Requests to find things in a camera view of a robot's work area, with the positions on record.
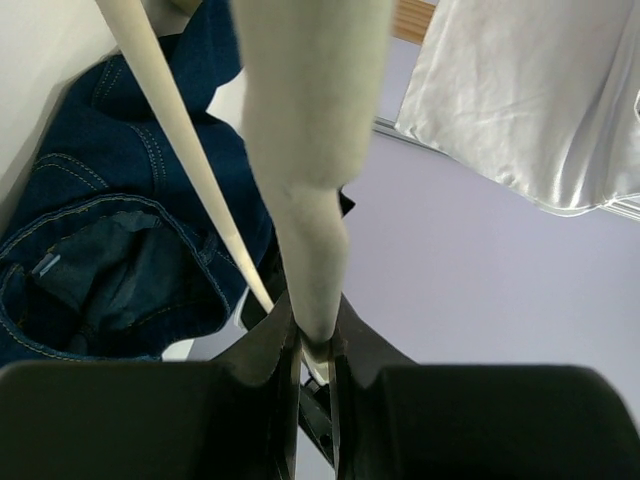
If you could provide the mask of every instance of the blue jeans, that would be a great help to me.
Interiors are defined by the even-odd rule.
[[[205,112],[240,70],[227,1],[205,1],[161,45],[258,262],[271,221],[242,140]],[[1,243],[0,366],[157,359],[219,330],[245,289],[119,55],[72,85]]]

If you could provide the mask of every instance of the wooden board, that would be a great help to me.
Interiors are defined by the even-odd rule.
[[[393,36],[422,45],[424,35],[436,9],[422,0],[397,0],[398,7],[393,24]]]

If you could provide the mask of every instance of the gripped white cloth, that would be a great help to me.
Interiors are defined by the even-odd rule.
[[[559,215],[640,194],[638,0],[442,0],[396,128]]]

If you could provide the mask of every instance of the denim jeans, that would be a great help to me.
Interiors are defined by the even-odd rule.
[[[161,39],[255,262],[272,226],[241,138],[207,108],[240,70],[226,0]],[[0,246],[0,366],[157,359],[217,331],[245,282],[124,59],[75,81]]]

